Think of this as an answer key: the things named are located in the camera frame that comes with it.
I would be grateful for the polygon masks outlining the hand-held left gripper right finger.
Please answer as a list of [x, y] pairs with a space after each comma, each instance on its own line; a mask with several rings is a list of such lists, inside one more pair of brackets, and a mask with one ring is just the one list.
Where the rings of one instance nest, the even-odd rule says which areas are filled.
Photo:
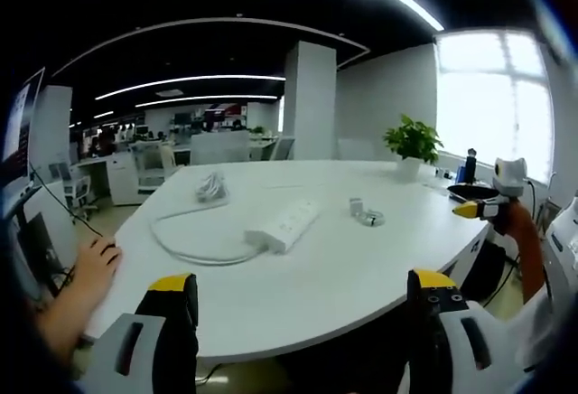
[[407, 393], [514, 393], [528, 373], [506, 325], [442, 273], [408, 272]]

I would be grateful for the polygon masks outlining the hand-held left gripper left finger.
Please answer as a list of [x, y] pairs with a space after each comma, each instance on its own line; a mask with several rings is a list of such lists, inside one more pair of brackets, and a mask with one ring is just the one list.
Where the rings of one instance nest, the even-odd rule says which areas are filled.
[[198, 319], [196, 276], [158, 279], [94, 343], [83, 391], [195, 393]]

